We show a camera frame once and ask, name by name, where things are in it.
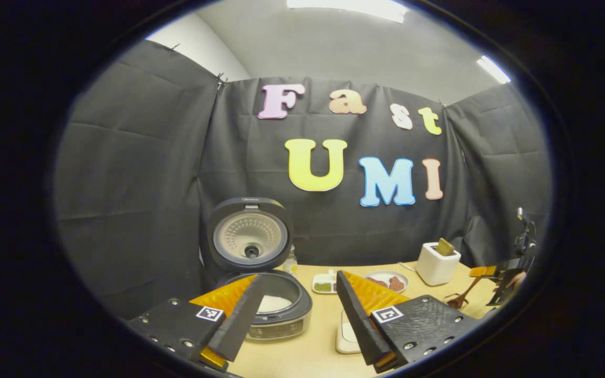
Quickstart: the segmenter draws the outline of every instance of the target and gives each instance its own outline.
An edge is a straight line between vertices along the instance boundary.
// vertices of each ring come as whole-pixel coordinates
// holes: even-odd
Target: letter m
[[[379,190],[385,204],[389,204],[391,198],[398,205],[415,203],[415,196],[412,195],[411,170],[413,163],[411,160],[396,160],[391,174],[387,174],[382,161],[376,157],[362,157],[358,160],[358,163],[362,165],[366,173],[366,195],[361,198],[362,206],[377,206],[380,204],[377,190]]]

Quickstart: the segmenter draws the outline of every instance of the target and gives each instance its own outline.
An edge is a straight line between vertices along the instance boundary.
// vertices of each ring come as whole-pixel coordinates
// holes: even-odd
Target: fluorescent light
[[[403,24],[408,8],[392,0],[286,0],[290,9],[329,8],[374,15]]]
[[[477,60],[477,64],[480,65],[485,71],[489,72],[490,75],[494,76],[499,83],[505,84],[510,82],[510,78],[489,58],[482,55],[482,58]]]

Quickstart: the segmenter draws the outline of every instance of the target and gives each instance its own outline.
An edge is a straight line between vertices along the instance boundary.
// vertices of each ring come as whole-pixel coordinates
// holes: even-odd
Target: plate
[[[408,278],[406,276],[404,276],[402,273],[398,273],[398,272],[394,272],[393,270],[377,270],[377,272],[372,272],[369,273],[367,275],[365,275],[363,278],[372,278],[374,280],[378,280],[381,282],[384,282],[385,284],[389,284],[389,280],[391,279],[391,277],[396,276],[405,286],[403,286],[403,289],[398,290],[396,292],[404,292],[407,288],[408,285],[410,285],[410,280],[408,280]]]
[[[314,278],[312,278],[312,291],[316,292],[317,294],[338,294],[338,292],[333,290],[333,284],[336,283],[336,280],[336,273],[332,269],[329,270],[328,273],[321,273],[321,275],[316,275],[314,276]],[[329,283],[331,284],[331,290],[319,291],[317,289],[314,289],[314,285],[316,285],[317,283]]]

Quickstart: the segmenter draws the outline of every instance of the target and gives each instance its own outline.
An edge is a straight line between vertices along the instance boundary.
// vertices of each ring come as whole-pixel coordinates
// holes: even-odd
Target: yellow letter
[[[361,95],[350,89],[339,89],[331,92],[331,103],[328,107],[333,113],[339,114],[362,114],[368,110],[367,106],[363,105]]]
[[[347,142],[339,139],[324,141],[328,149],[328,174],[318,177],[312,174],[312,149],[317,145],[310,139],[290,139],[284,143],[288,149],[288,177],[293,185],[303,191],[325,192],[338,186],[344,175],[343,150]]]
[[[435,120],[437,120],[437,114],[435,114],[431,108],[422,108],[417,111],[424,118],[424,126],[433,135],[440,135],[442,129],[435,126]]]

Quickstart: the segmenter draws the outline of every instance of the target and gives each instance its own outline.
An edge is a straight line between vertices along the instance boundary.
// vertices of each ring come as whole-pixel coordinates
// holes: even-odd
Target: small white dish
[[[336,332],[336,350],[341,354],[360,353],[361,349],[358,346],[358,340],[353,332],[353,328],[347,319],[345,312],[342,312],[338,332]]]
[[[318,294],[338,294],[338,292],[336,292],[336,290],[333,290],[333,284],[336,283],[336,280],[338,279],[338,277],[336,276],[336,273],[334,270],[329,270],[328,273],[321,273],[321,275],[316,275],[314,276],[314,278],[312,278],[312,291],[316,292]],[[329,283],[331,284],[331,290],[330,291],[319,291],[317,289],[314,288],[314,286],[318,283]]]
[[[402,273],[398,273],[398,272],[394,272],[393,270],[377,270],[376,272],[372,272],[369,273],[367,275],[365,275],[365,277],[363,278],[372,278],[374,280],[378,280],[381,282],[384,282],[385,284],[389,285],[389,280],[391,279],[391,277],[396,276],[398,278],[398,280],[400,280],[403,283],[403,289],[401,290],[394,290],[396,292],[404,292],[407,288],[408,285],[410,285],[410,280],[408,280],[408,278],[406,276],[404,276]]]

